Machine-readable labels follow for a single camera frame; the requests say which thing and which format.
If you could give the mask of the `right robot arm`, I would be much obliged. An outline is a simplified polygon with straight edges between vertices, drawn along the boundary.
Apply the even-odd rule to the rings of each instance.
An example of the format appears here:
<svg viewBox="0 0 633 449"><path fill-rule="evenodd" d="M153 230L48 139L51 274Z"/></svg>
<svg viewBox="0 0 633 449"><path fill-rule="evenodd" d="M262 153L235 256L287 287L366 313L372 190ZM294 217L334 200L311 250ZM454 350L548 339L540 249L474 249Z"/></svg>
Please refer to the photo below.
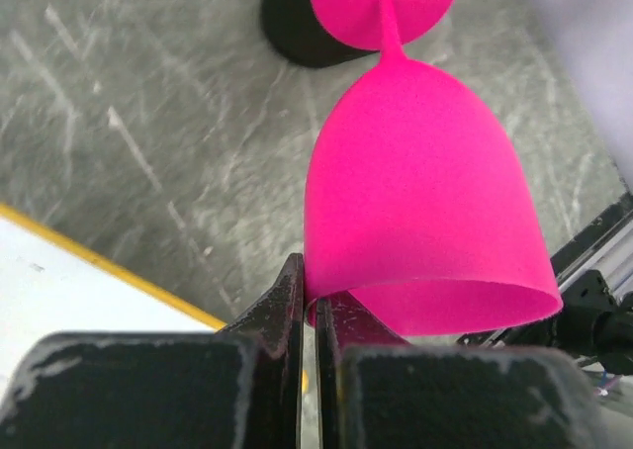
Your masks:
<svg viewBox="0 0 633 449"><path fill-rule="evenodd" d="M519 327L465 334L463 345L556 348L580 365L632 375L632 194L623 194L551 258L563 309Z"/></svg>

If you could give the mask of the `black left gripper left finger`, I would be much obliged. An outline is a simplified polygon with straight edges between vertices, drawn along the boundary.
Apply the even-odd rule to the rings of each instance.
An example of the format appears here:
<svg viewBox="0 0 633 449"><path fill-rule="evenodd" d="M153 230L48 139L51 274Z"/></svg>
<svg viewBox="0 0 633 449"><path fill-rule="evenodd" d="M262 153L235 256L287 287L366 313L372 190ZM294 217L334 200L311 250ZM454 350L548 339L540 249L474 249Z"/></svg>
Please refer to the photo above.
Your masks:
<svg viewBox="0 0 633 449"><path fill-rule="evenodd" d="M296 448L304 260L214 332L62 332L1 403L5 448Z"/></svg>

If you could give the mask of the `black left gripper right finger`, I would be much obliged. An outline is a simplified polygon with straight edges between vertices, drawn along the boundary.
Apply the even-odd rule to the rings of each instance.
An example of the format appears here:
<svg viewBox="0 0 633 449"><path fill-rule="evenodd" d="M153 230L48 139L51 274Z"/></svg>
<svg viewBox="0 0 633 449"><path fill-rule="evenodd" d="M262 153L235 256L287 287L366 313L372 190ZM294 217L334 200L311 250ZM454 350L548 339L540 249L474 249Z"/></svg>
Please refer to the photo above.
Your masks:
<svg viewBox="0 0 633 449"><path fill-rule="evenodd" d="M609 448L587 378L541 347L416 346L348 295L316 304L324 448Z"/></svg>

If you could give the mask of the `pink wine glass front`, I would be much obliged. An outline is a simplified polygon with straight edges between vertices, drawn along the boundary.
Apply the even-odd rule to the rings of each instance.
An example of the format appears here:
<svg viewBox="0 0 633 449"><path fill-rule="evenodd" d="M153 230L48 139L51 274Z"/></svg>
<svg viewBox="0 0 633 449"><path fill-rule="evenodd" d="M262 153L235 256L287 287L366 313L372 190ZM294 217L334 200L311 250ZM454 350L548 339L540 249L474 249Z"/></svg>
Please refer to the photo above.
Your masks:
<svg viewBox="0 0 633 449"><path fill-rule="evenodd" d="M310 0L340 42L379 52L312 154L307 317L349 294L402 336L481 332L563 305L519 158L464 83L409 58L454 0Z"/></svg>

